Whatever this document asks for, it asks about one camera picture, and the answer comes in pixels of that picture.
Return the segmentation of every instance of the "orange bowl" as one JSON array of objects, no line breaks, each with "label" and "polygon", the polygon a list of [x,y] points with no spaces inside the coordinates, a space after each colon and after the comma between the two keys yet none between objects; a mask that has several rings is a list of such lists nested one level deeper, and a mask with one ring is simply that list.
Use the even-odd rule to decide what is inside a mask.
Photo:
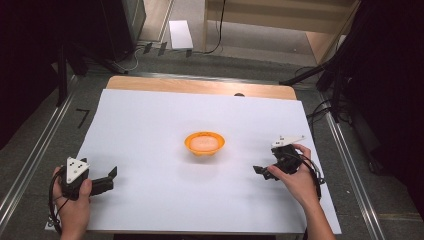
[{"label": "orange bowl", "polygon": [[225,139],[214,132],[196,132],[184,141],[187,149],[196,156],[212,156],[225,144]]}]

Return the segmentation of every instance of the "table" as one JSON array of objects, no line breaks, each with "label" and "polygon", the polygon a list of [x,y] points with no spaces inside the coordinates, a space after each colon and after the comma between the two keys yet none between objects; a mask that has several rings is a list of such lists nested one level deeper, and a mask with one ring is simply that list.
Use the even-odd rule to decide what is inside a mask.
[{"label": "table", "polygon": [[[359,0],[228,0],[224,22],[306,31],[318,64],[347,34]],[[205,0],[203,49],[208,20],[220,21],[223,0]]]},{"label": "table", "polygon": [[[235,93],[247,97],[234,97]],[[77,158],[89,159],[93,179],[115,165],[118,177],[113,191],[93,198],[87,229],[303,232],[306,220],[300,205],[281,182],[264,181],[252,168],[275,162],[270,143],[282,132],[305,133],[302,143],[311,147],[320,167],[304,110],[301,102],[292,101],[295,98],[287,86],[112,77]],[[222,134],[226,145],[214,156],[199,159],[183,141],[205,126]],[[322,192],[324,211],[340,233],[326,184]]]}]

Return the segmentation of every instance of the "white paper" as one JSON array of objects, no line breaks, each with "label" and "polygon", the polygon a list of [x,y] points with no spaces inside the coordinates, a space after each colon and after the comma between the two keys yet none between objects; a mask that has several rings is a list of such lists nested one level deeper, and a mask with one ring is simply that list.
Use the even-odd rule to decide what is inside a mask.
[{"label": "white paper", "polygon": [[193,49],[190,30],[186,20],[169,21],[172,49]]},{"label": "white paper", "polygon": [[[195,157],[185,138],[225,138],[212,157]],[[271,143],[305,135],[321,168],[300,101],[204,94],[104,90],[77,159],[90,178],[118,167],[114,189],[92,197],[88,230],[113,232],[303,233],[301,206],[281,181],[253,165],[276,162]],[[321,205],[341,233],[327,185]]]}]

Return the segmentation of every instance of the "human hand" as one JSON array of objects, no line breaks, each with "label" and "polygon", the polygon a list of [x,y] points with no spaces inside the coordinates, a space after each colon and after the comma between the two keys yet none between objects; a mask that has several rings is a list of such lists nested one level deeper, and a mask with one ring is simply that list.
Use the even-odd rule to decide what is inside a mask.
[{"label": "human hand", "polygon": [[60,209],[59,216],[62,223],[61,239],[82,239],[90,219],[90,193],[92,181],[83,181],[76,201],[68,200],[62,196],[62,188],[56,179],[53,187],[53,199],[56,199],[56,208]]},{"label": "human hand", "polygon": [[[293,144],[295,149],[298,149],[302,154],[311,159],[311,150],[301,144]],[[306,162],[310,165],[311,163],[307,159],[301,156]],[[276,166],[269,166],[268,171],[274,176],[279,178],[286,185],[287,189],[293,195],[293,197],[305,207],[307,203],[318,202],[318,196],[315,188],[314,181],[312,179],[311,173],[307,166],[301,164],[298,171],[294,174],[287,174],[282,172]]]}]

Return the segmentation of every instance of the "floor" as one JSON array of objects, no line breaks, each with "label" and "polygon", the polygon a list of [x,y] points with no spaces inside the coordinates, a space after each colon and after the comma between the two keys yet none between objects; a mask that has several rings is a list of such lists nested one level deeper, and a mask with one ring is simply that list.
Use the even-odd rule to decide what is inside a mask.
[{"label": "floor", "polygon": [[[169,18],[182,20],[184,15],[181,10],[190,7],[186,5],[188,2],[175,0]],[[201,5],[202,1],[190,2],[194,8]],[[196,40],[194,36],[199,29],[196,30],[195,27],[192,29],[190,20],[198,16],[187,15],[186,17],[194,45],[198,47],[196,42],[199,40]],[[215,27],[213,22],[209,25],[210,29]],[[129,57],[118,64],[128,69],[133,68],[129,74],[134,76],[158,76],[155,75],[156,73],[170,78],[196,77],[210,81],[243,81],[255,84],[278,84],[280,80],[291,79],[302,71],[306,71],[307,68],[303,67],[316,65],[302,32],[281,32],[278,34],[282,36],[287,33],[283,37],[285,41],[264,44],[259,43],[259,40],[248,41],[260,39],[260,36],[254,35],[256,30],[247,33],[246,36],[250,36],[249,38],[241,37],[243,40],[239,41],[241,32],[249,29],[238,25],[228,25],[223,29],[227,27],[229,30],[223,31],[222,52],[209,55],[194,53],[189,56],[186,52],[173,51],[170,44],[164,52],[158,48],[146,52],[141,47],[143,51],[137,53],[137,61]],[[224,35],[225,32],[234,31],[239,32],[237,35]],[[265,34],[270,29],[265,28],[261,31]],[[168,41],[169,31],[165,30],[163,42]],[[213,35],[208,38],[208,41],[210,41],[208,48],[213,47]],[[94,117],[100,93],[112,76],[95,62],[87,60],[87,63],[90,67],[89,73],[84,77],[78,76],[70,80],[71,95],[68,104],[62,108],[56,108],[57,92],[53,92],[25,122],[10,143],[0,151],[2,164],[0,198],[7,199],[10,189],[13,189],[15,185],[24,184],[22,192],[16,192],[15,203],[2,203],[1,213],[6,212],[3,208],[10,203],[6,213],[11,214],[1,218],[1,239],[58,239],[55,233],[44,230],[47,221],[47,188],[51,172],[55,166],[62,164],[64,159],[76,155],[79,151]],[[305,113],[311,113],[323,101],[326,94],[329,94],[315,90],[314,83],[317,79],[317,76],[313,76],[294,86],[297,98],[304,105]],[[90,110],[90,114],[81,127],[78,126],[84,116],[77,109]],[[57,122],[50,122],[52,116],[57,117]],[[52,132],[43,132],[47,125],[53,126]],[[405,187],[390,175],[377,176],[369,171],[366,154],[358,141],[354,127],[346,123],[334,125],[331,117],[326,115],[314,125],[314,131],[317,136],[315,145],[323,166],[322,170],[326,174],[330,193],[337,209],[337,217],[342,227],[343,234],[338,235],[337,239],[418,240],[424,238],[423,221],[409,199]],[[345,145],[337,141],[336,136],[340,134]],[[26,174],[27,182],[23,181],[19,175],[21,169],[23,174]],[[370,225],[367,218],[372,218],[373,214],[377,222],[371,221]],[[299,234],[277,236],[279,240],[300,238]],[[89,233],[86,239],[113,239],[113,235]]]}]

